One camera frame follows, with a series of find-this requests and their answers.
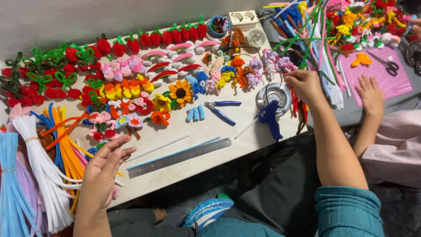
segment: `dark pants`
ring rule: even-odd
[[[314,193],[320,187],[314,136],[306,132],[276,143],[269,148],[267,157],[259,159],[263,165],[273,165],[273,171],[256,188],[234,200],[234,206],[221,217],[261,223],[286,237],[314,237],[318,220]],[[113,237],[194,236],[191,228],[152,227],[155,215],[151,210],[118,212],[120,216],[114,219],[110,219],[114,212],[108,214]]]

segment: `white table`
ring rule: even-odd
[[[260,50],[265,48],[270,48],[269,43],[266,42]],[[154,49],[141,49],[140,53],[145,53],[148,51],[156,50]],[[250,50],[242,49],[242,58],[246,64],[252,59],[252,57],[257,53]],[[203,55],[197,56],[196,63],[202,64]],[[107,62],[106,58],[102,58],[100,62]],[[203,70],[208,73],[209,68],[204,66]],[[83,80],[84,76],[79,76],[77,82],[73,88],[82,89],[85,85]],[[273,81],[280,82],[280,75],[276,74]],[[165,91],[168,91],[168,85],[170,85],[168,80],[164,80],[164,84],[161,87],[155,89],[151,95],[150,99],[154,97],[155,93],[162,94]],[[168,120],[170,125],[166,129],[156,130],[154,127],[151,127],[151,123],[147,123],[140,131],[141,140],[137,141],[134,136],[132,136],[131,141],[124,146],[136,146],[137,153],[140,153],[149,148],[158,146],[166,141],[174,139],[184,134],[189,134],[189,137],[182,139],[176,143],[168,145],[162,149],[144,155],[140,158],[132,160],[130,162],[124,163],[119,171],[125,176],[117,176],[117,179],[122,182],[125,186],[118,187],[118,198],[111,202],[110,207],[116,206],[118,204],[127,202],[131,199],[143,196],[147,193],[153,192],[175,182],[181,181],[185,178],[196,175],[200,172],[208,170],[212,167],[218,166],[225,162],[234,160],[240,156],[246,155],[250,152],[256,151],[268,145],[271,145],[275,142],[270,133],[269,127],[267,124],[261,124],[257,122],[249,130],[247,130],[240,138],[234,140],[241,130],[243,130],[258,113],[256,107],[256,94],[262,88],[263,84],[260,83],[257,87],[250,89],[250,91],[244,92],[237,85],[237,89],[233,90],[231,88],[231,83],[222,88],[221,94],[216,95],[199,95],[199,99],[195,100],[191,104],[186,104],[182,109],[176,108],[174,111],[171,111],[171,118]],[[187,110],[193,107],[197,107],[199,104],[204,102],[213,102],[213,101],[224,101],[224,100],[235,100],[242,103],[239,107],[219,107],[218,109],[227,115],[230,119],[235,121],[237,124],[232,127],[218,117],[216,117],[209,109],[205,108],[206,118],[203,121],[197,121],[186,123],[185,119],[187,116]],[[46,101],[43,106],[34,108],[34,111],[41,113],[44,107],[48,106],[50,101]],[[69,101],[61,100],[54,103],[54,106],[65,106],[66,115],[70,116],[79,116],[83,113],[83,108],[79,105],[80,100]],[[296,134],[299,120],[298,118],[291,118],[290,113],[287,112],[279,120],[280,133],[283,135],[284,139],[292,137]],[[91,127],[88,126],[77,126],[71,133],[70,137],[73,140],[79,139],[80,146],[84,149],[89,149],[92,146],[97,144],[91,137],[88,136],[88,130]],[[120,129],[120,135],[126,134],[126,129]],[[229,137],[231,138],[232,145],[221,150],[199,156],[185,162],[181,162],[133,179],[129,179],[126,168],[132,165],[136,165],[157,157],[161,157],[192,145],[196,145],[200,142],[207,141],[211,138],[221,136],[221,138]]]

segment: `pink striped clothing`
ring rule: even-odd
[[[421,110],[385,115],[362,160],[373,178],[421,188]]]

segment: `cutting mat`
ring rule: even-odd
[[[359,84],[358,76],[361,74],[374,76],[377,80],[379,88],[384,91],[386,99],[406,94],[414,90],[394,49],[385,47],[384,49],[372,48],[367,51],[373,53],[384,61],[387,61],[387,58],[392,56],[393,61],[399,65],[399,70],[396,77],[389,75],[386,72],[385,67],[369,54],[367,55],[373,61],[372,65],[369,67],[358,65],[356,68],[351,68],[352,62],[357,58],[357,53],[355,52],[349,54],[348,58],[346,58],[344,55],[339,56],[339,60],[341,61],[342,67],[344,69],[345,77],[348,81],[349,87],[352,91],[352,94],[354,95],[358,107],[362,106],[362,102],[360,96],[355,90],[354,85]]]

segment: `small white bowl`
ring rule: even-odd
[[[250,40],[248,39],[249,35],[255,35],[255,34],[259,34],[260,35],[260,39],[258,40],[259,45],[254,45],[250,42]],[[259,28],[253,28],[251,30],[248,31],[247,33],[247,43],[250,46],[254,46],[256,48],[260,48],[262,47],[262,45],[264,45],[266,43],[267,39],[266,39],[266,34],[264,33],[263,30],[259,29]]]

